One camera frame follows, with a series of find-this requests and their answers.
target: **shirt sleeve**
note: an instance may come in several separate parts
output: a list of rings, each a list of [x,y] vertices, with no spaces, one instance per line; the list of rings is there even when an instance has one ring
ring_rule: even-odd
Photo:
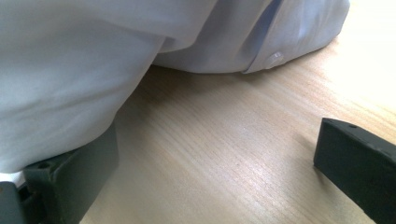
[[[348,0],[219,0],[197,40],[154,63],[194,73],[251,73],[328,45]]]

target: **wooden table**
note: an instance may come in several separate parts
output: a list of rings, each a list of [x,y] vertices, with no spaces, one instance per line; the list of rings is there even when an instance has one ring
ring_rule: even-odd
[[[352,1],[329,47],[270,71],[150,68],[116,118],[120,169],[82,223],[373,223],[313,157],[323,117],[396,144],[395,6]]]

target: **white shirt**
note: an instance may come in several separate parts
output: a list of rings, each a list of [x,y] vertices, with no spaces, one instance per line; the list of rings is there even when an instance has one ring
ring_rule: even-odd
[[[91,142],[152,63],[269,69],[329,44],[348,8],[348,0],[0,1],[0,172]]]

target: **light gray cloth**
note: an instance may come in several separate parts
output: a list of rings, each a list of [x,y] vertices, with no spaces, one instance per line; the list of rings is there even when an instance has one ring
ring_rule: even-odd
[[[326,46],[348,0],[0,1],[0,172],[89,143],[152,63],[249,73]]]

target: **shirt button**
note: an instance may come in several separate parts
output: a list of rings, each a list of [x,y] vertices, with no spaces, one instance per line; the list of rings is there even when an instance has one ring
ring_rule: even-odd
[[[265,69],[270,69],[275,66],[278,66],[282,64],[283,60],[285,59],[285,56],[281,52],[277,52],[273,55],[271,55],[264,63],[264,68]]]

